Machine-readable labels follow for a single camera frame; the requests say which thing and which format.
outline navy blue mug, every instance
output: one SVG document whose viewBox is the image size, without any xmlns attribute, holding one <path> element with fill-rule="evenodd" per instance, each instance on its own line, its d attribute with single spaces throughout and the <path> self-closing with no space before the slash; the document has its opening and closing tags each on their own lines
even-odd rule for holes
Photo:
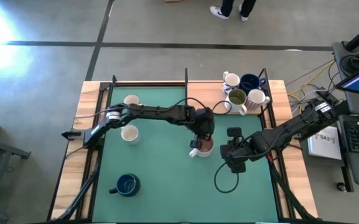
<svg viewBox="0 0 359 224">
<path fill-rule="evenodd" d="M 119 193 L 124 197 L 132 197 L 139 192 L 140 188 L 141 182 L 135 174 L 124 174 L 118 178 L 116 187 L 110 189 L 109 193 Z"/>
<path fill-rule="evenodd" d="M 246 74 L 240 78 L 240 89 L 243 90 L 247 95 L 251 90 L 259 88 L 266 82 L 265 78 L 258 78 L 253 74 Z"/>
</svg>

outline white mug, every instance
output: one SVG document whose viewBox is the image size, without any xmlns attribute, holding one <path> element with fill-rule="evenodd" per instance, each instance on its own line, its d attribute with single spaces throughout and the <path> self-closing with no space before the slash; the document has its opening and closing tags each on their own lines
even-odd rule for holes
<svg viewBox="0 0 359 224">
<path fill-rule="evenodd" d="M 246 97 L 247 95 L 243 90 L 230 91 L 225 99 L 225 108 L 230 112 L 239 112 L 241 115 L 245 115 L 247 113 L 247 107 L 244 105 Z"/>
<path fill-rule="evenodd" d="M 222 90 L 228 94 L 231 90 L 238 88 L 240 84 L 240 77 L 234 73 L 223 72 L 223 86 Z"/>
<path fill-rule="evenodd" d="M 203 151 L 200 151 L 196 148 L 194 148 L 190 153 L 189 153 L 189 156 L 191 158 L 195 157 L 195 156 L 198 156 L 198 157 L 207 157 L 211 154 L 212 150 L 214 149 L 214 141 L 213 139 L 211 138 L 211 141 L 212 141 L 212 146 L 211 146 L 211 149 L 207 152 L 203 152 Z"/>
<path fill-rule="evenodd" d="M 142 105 L 141 100 L 139 99 L 139 97 L 137 95 L 134 95 L 134 94 L 126 96 L 124 98 L 124 103 L 126 105 L 131 104 L 131 103 L 136 104 L 136 105 Z"/>
<path fill-rule="evenodd" d="M 121 127 L 121 137 L 132 145 L 136 145 L 140 140 L 137 127 L 131 124 Z"/>
<path fill-rule="evenodd" d="M 247 110 L 255 110 L 257 107 L 269 103 L 271 99 L 262 90 L 254 89 L 248 93 L 246 107 Z"/>
</svg>

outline mug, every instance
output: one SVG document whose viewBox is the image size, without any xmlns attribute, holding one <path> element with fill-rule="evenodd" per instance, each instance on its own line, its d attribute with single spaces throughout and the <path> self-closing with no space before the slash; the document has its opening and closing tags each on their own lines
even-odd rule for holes
<svg viewBox="0 0 359 224">
<path fill-rule="evenodd" d="M 131 124 L 121 127 L 121 137 L 132 145 L 136 145 L 140 140 L 137 127 Z"/>
<path fill-rule="evenodd" d="M 240 89 L 248 94 L 251 90 L 259 88 L 266 83 L 265 78 L 258 78 L 253 74 L 243 75 L 240 79 Z"/>
<path fill-rule="evenodd" d="M 141 104 L 141 100 L 139 99 L 139 97 L 134 94 L 126 96 L 124 98 L 124 103 L 126 105 L 131 104 L 131 103 L 136 104 L 136 105 L 143 105 L 143 104 Z"/>
<path fill-rule="evenodd" d="M 234 73 L 224 72 L 223 73 L 223 86 L 222 90 L 228 94 L 231 90 L 238 88 L 240 84 L 240 78 Z"/>
<path fill-rule="evenodd" d="M 262 90 L 251 90 L 248 93 L 246 107 L 247 110 L 255 110 L 257 107 L 269 103 L 271 99 Z"/>
<path fill-rule="evenodd" d="M 124 197 L 132 197 L 141 189 L 141 181 L 135 174 L 124 174 L 118 177 L 116 187 L 109 190 L 109 193 L 119 193 Z"/>
<path fill-rule="evenodd" d="M 211 138 L 209 141 L 205 139 L 199 139 L 202 142 L 201 149 L 194 148 L 190 153 L 189 156 L 191 158 L 198 156 L 198 157 L 207 157 L 211 154 L 212 149 L 214 148 L 214 140 Z"/>
<path fill-rule="evenodd" d="M 239 112 L 241 115 L 247 113 L 247 108 L 244 105 L 247 100 L 247 94 L 243 90 L 232 90 L 229 92 L 225 100 L 225 108 L 230 112 Z"/>
</svg>

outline sneaker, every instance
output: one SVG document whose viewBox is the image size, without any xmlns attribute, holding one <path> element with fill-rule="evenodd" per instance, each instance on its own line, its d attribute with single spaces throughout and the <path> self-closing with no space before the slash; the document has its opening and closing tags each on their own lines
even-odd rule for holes
<svg viewBox="0 0 359 224">
<path fill-rule="evenodd" d="M 220 7 L 216 7 L 216 6 L 211 6 L 210 7 L 210 12 L 214 15 L 217 16 L 221 19 L 229 19 L 228 16 L 224 16 L 221 12 L 221 8 Z"/>
<path fill-rule="evenodd" d="M 239 5 L 240 19 L 241 19 L 241 21 L 246 22 L 246 21 L 248 20 L 248 17 L 243 17 L 243 16 L 241 15 L 241 5 L 242 5 L 242 4 Z"/>
</svg>

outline black pants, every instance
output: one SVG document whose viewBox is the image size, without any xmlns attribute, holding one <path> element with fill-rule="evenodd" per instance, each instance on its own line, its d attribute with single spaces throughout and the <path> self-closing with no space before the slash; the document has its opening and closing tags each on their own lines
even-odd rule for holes
<svg viewBox="0 0 359 224">
<path fill-rule="evenodd" d="M 235 0 L 222 0 L 221 12 L 224 16 L 229 16 L 233 8 L 233 1 Z M 241 6 L 240 14 L 243 17 L 248 17 L 253 10 L 256 0 L 244 0 Z"/>
</svg>

